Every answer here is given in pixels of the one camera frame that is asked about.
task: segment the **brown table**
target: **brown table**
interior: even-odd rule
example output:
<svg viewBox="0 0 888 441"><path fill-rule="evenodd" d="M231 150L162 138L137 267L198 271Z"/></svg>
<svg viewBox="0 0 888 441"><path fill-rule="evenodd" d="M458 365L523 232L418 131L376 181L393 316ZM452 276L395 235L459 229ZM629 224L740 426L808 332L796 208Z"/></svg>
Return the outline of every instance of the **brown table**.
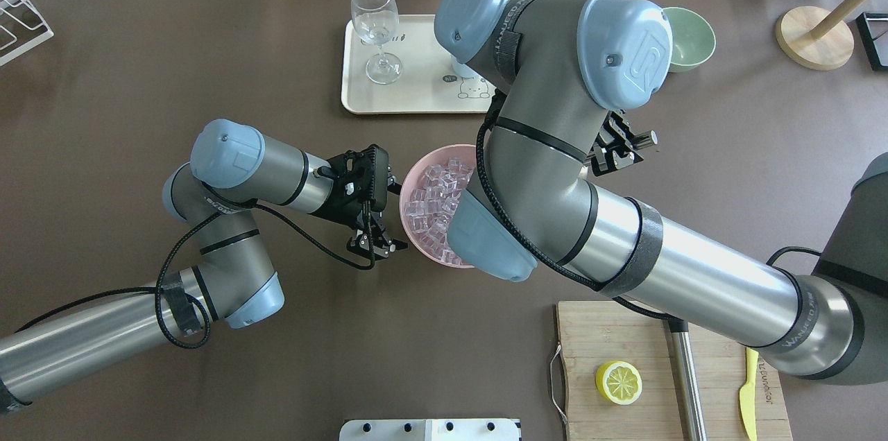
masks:
<svg viewBox="0 0 888 441"><path fill-rule="evenodd" d="M156 276L185 232L162 208L162 183L212 119L321 157L378 143L401 176L428 150L473 141L480 123L346 112L348 0L32 1L56 37L0 69L3 334ZM398 0L405 14L439 1ZM700 12L719 48L630 114L662 144L599 182L759 259L821 248L851 185L888 150L888 78L859 41L843 68L808 71L771 27L787 9L841 0L652 1ZM345 250L347 230L292 216ZM553 307L593 298L586 289L543 268L519 285L447 270L415 250L356 273L259 221L288 298L278 315L241 331L219 323L199 352L161 346L63 388L0 420L0 438L321 440L346 419L448 416L518 417L525 439L561 438L547 390ZM174 266L197 258L185 249ZM784 265L808 273L812 262ZM783 384L796 439L884 437L888 385Z"/></svg>

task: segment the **wine glass stem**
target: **wine glass stem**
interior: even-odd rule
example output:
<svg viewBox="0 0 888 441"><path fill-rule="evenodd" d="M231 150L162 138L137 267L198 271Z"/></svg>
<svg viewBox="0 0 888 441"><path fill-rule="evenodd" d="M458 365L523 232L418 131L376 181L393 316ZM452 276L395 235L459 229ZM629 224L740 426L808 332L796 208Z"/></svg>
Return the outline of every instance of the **wine glass stem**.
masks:
<svg viewBox="0 0 888 441"><path fill-rule="evenodd" d="M380 69L388 69L390 65L386 53L383 52L383 45L377 44L377 47L379 47L379 67Z"/></svg>

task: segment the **lemon half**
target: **lemon half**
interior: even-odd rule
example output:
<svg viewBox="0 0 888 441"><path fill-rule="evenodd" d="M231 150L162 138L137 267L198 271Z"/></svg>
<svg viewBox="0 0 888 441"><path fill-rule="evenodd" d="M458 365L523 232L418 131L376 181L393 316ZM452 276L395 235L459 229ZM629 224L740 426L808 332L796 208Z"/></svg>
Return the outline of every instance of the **lemon half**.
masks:
<svg viewBox="0 0 888 441"><path fill-rule="evenodd" d="M625 361L609 361L595 372L595 386L612 403L632 404L641 396L641 374Z"/></svg>

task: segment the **wine glass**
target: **wine glass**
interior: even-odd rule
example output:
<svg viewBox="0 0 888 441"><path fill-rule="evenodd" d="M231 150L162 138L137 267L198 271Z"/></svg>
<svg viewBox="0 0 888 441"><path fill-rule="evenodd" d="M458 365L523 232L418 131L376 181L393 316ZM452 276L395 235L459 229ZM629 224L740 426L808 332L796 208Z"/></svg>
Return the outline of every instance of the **wine glass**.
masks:
<svg viewBox="0 0 888 441"><path fill-rule="evenodd" d="M367 61L367 77L377 84L391 84L400 77L402 63L392 53L383 52L383 44L398 33L398 6L394 0L352 0L355 32L379 53Z"/></svg>

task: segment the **wine glass base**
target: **wine glass base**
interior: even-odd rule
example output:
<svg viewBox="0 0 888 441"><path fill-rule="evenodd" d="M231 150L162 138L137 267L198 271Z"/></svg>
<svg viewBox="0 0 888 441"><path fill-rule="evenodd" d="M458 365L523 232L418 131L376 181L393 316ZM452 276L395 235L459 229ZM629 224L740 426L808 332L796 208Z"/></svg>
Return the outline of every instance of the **wine glass base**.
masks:
<svg viewBox="0 0 888 441"><path fill-rule="evenodd" d="M381 56L384 60L380 55L374 55L367 61L367 77L377 84L391 84L400 77L402 63L392 53L382 53Z"/></svg>

